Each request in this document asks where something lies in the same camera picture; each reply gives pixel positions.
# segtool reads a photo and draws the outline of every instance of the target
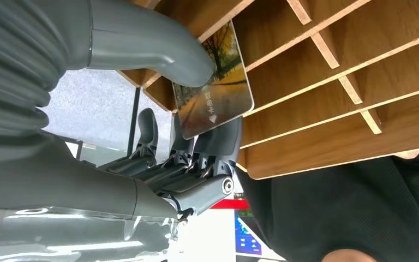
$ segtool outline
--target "card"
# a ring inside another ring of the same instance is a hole
[[[190,139],[251,111],[253,95],[232,21],[202,43],[214,74],[197,88],[172,83],[183,136]]]

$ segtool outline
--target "person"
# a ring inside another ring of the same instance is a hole
[[[419,152],[239,180],[289,262],[419,262]]]

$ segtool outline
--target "wooden shelf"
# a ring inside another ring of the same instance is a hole
[[[249,72],[255,99],[251,114],[419,44],[419,1],[370,2],[330,31],[340,66],[331,69],[313,44],[299,43]]]
[[[233,18],[255,109],[237,165],[261,179],[419,148],[419,0],[133,0],[200,41]],[[163,109],[171,82],[121,72]]]
[[[242,147],[419,94],[419,45],[354,72],[363,103],[355,105],[337,80],[244,119]]]
[[[419,95],[389,104],[386,113],[379,135],[352,115],[245,148],[248,174],[260,179],[418,149]]]
[[[234,18],[247,70],[319,33],[369,1],[309,0],[312,22],[306,25],[300,23],[285,0],[256,1]]]

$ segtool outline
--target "robotic hand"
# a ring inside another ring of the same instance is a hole
[[[232,176],[242,138],[242,119],[185,140],[179,118],[173,119],[175,140],[169,158],[160,165],[154,153],[158,143],[157,123],[153,111],[139,114],[141,137],[136,151],[99,169],[132,177],[144,182],[158,196],[168,201],[185,220],[199,215],[234,190]]]
[[[0,0],[0,261],[164,254],[179,219],[233,188],[241,119],[201,135],[193,151],[178,136],[156,165],[148,110],[135,154],[100,168],[74,159],[40,131],[49,119],[37,107],[66,70],[81,68],[149,68],[197,87],[214,65],[183,26],[124,0]]]

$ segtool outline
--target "wooden divider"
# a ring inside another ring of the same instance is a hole
[[[250,114],[419,44],[419,1],[371,1],[330,32],[340,66],[330,69],[306,39],[248,73],[256,104]]]
[[[380,135],[352,115],[246,148],[248,174],[261,179],[419,148],[419,95],[388,104],[386,113]]]
[[[303,25],[312,21],[308,0],[287,0],[287,2]]]
[[[245,117],[242,147],[419,94],[419,45],[354,72],[354,78],[363,103],[355,105],[339,81],[327,83]]]
[[[381,119],[375,108],[363,110],[361,111],[361,115],[375,135],[381,134],[381,132],[383,132]]]
[[[330,68],[339,67],[338,56],[330,30],[328,28],[325,28],[319,33],[313,34],[311,36],[311,39],[319,49],[325,61],[327,61]]]
[[[369,1],[309,0],[312,22],[306,25],[300,23],[285,0],[256,1],[234,18],[247,70],[320,32]]]

